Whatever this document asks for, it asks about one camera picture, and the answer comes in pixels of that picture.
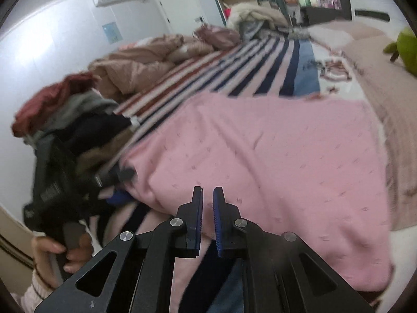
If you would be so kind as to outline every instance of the human hand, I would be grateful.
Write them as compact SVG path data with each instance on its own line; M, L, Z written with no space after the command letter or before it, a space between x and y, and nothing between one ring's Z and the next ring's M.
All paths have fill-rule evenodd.
M51 289L57 288L59 282L53 274L49 253L64 253L66 251L65 246L62 246L50 237L34 237L32 239L32 249L37 275ZM64 271L74 274L91 259L93 251L91 236L88 233L84 233L80 237L79 247L69 250L66 254L69 262L65 264Z

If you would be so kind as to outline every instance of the sleeve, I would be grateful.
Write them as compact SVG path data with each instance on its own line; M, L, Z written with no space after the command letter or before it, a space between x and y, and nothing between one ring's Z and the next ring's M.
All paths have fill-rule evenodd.
M16 294L12 294L12 296L23 309L24 313L33 313L42 300L51 293L52 291L48 289L48 286L45 285L37 276L36 272L33 271L32 284L26 293L22 297L19 297Z

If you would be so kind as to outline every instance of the bracelet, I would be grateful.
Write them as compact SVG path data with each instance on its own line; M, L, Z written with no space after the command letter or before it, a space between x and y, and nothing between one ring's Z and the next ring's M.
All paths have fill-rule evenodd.
M36 290L36 287L35 287L35 285L33 284L33 281L32 281L32 287L33 287L33 290L34 290L34 292L36 293L36 295L39 297L39 299L41 299L42 301L44 301L44 300L45 300L45 298L43 298L43 297L39 294L39 292Z
M50 291L55 291L56 288L53 288L50 284L47 283L47 281L45 281L45 279L40 275L39 271L38 271L38 265L35 263L35 272L36 275L39 277L40 281L43 282L43 284L48 287L48 289Z

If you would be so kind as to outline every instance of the finger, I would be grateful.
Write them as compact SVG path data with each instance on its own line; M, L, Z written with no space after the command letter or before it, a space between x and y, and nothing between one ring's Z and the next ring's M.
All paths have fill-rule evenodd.
M65 246L56 242L50 237L35 237L32 239L32 248L37 252L51 252L55 254L61 254L66 251Z
M85 248L74 248L73 250L68 251L67 259L70 261L88 261L91 259L93 251L91 245Z
M91 246L91 236L88 233L84 233L80 236L79 240L80 247L90 247Z
M64 271L66 271L67 273L74 274L84 265L85 262L69 262L65 264Z

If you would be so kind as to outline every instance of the white door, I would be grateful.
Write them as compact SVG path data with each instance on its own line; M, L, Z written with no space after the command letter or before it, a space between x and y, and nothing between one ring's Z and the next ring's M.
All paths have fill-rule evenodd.
M204 22L198 0L158 0L174 33L192 35Z

